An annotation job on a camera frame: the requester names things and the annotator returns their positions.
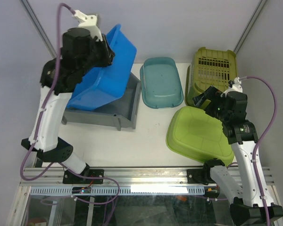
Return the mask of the olive green slotted container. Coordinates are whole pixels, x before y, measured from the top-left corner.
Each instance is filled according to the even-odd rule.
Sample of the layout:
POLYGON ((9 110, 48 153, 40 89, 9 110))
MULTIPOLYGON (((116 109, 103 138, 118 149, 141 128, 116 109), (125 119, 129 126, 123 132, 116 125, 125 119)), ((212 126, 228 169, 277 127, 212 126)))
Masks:
POLYGON ((225 91, 228 82, 236 77, 236 54, 233 51, 201 47, 187 69, 184 94, 186 105, 194 106, 192 98, 202 94, 211 85, 225 91))

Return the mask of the blue plastic tub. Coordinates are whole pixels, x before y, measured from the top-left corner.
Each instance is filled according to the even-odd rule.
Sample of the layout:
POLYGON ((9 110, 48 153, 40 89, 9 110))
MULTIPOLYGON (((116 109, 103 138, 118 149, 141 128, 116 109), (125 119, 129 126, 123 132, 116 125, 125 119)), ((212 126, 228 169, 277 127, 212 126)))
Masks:
POLYGON ((115 53, 112 65, 92 68, 76 85, 67 108, 92 111, 123 96, 137 49, 122 33, 120 24, 106 37, 115 53))

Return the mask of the lime green plastic tub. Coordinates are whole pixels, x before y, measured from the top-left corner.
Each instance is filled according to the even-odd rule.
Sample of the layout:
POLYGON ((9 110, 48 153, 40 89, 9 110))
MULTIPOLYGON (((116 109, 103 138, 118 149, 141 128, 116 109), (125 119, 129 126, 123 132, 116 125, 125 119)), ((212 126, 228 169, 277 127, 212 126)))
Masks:
POLYGON ((227 166, 234 159, 221 122, 191 106, 180 108, 172 117, 166 145, 171 151, 200 163, 217 158, 227 166))

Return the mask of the teal transparent plastic tub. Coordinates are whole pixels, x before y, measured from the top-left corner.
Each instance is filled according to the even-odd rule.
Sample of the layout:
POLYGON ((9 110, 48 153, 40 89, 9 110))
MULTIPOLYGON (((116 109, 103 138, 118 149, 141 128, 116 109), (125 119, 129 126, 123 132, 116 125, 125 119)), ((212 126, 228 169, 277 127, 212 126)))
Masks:
POLYGON ((144 104, 152 109, 173 108, 183 102, 183 89, 175 61, 170 57, 147 59, 140 68, 144 104))

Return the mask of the grey plastic bin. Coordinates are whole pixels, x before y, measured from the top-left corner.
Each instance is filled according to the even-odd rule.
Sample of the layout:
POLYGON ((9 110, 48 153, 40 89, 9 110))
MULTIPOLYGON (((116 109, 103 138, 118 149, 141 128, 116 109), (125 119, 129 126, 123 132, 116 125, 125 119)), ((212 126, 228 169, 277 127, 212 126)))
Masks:
POLYGON ((136 128, 137 113, 141 95, 141 81, 131 73, 124 95, 109 104, 93 111, 66 109, 62 117, 62 124, 68 122, 93 124, 122 128, 136 128))

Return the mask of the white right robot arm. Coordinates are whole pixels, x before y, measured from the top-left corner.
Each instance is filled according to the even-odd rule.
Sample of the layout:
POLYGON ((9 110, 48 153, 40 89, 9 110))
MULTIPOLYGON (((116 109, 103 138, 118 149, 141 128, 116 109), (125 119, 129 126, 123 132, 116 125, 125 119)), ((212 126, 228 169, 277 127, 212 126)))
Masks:
POLYGON ((230 215, 237 226, 263 226, 283 217, 283 208, 274 203, 260 163, 258 136, 252 122, 246 119, 248 97, 240 86, 221 92, 210 86, 193 98, 195 106, 210 100, 205 113, 221 121, 223 133, 235 155, 241 178, 239 185, 219 159, 206 161, 201 176, 216 182, 230 203, 230 215))

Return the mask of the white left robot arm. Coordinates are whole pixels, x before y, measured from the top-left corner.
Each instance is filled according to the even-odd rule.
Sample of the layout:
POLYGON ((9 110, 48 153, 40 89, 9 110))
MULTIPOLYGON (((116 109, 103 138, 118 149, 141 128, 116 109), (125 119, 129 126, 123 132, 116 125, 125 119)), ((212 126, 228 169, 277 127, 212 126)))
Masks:
POLYGON ((58 35, 57 57, 42 70, 41 97, 31 135, 21 141, 28 153, 49 164, 59 163, 73 172, 79 183, 89 179, 88 165, 73 151, 73 146, 58 137, 63 114, 77 84, 94 67, 112 64, 115 53, 101 32, 70 28, 58 35))

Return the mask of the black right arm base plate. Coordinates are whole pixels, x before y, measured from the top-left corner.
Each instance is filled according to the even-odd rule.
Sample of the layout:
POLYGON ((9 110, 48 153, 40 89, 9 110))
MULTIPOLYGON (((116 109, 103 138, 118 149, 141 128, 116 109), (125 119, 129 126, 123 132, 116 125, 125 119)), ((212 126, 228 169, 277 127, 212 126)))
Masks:
POLYGON ((187 169, 187 183, 188 184, 202 184, 209 185, 216 182, 211 178, 208 169, 187 169))

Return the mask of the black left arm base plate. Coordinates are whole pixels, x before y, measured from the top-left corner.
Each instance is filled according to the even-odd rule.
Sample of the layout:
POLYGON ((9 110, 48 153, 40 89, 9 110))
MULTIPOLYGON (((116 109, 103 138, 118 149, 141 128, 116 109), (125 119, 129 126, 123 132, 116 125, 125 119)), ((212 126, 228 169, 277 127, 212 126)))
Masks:
POLYGON ((63 176, 63 184, 77 184, 77 185, 88 185, 92 182, 92 185, 103 184, 103 169, 92 169, 87 167, 83 170, 79 177, 72 173, 70 170, 66 170, 63 176))

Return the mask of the aluminium front rail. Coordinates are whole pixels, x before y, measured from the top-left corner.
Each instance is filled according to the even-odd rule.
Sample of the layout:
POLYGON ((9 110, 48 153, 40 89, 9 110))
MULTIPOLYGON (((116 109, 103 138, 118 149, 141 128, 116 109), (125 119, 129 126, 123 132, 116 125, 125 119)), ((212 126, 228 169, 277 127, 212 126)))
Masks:
MULTIPOLYGON (((124 168, 124 167, 107 167, 107 168, 91 168, 92 176, 107 177, 116 180, 120 186, 131 185, 195 185, 202 186, 199 180, 194 179, 195 171, 201 171, 202 167, 142 167, 142 168, 124 168)), ((45 168, 26 168, 24 176, 33 178, 39 175, 45 168)), ((66 186, 78 184, 63 184, 65 169, 63 167, 49 168, 40 178, 33 181, 25 181, 21 179, 21 186, 66 186)), ((263 167, 265 181, 268 186, 274 186, 275 182, 269 167, 263 167)), ((241 177, 238 166, 232 166, 228 169, 228 174, 240 185, 241 177)))

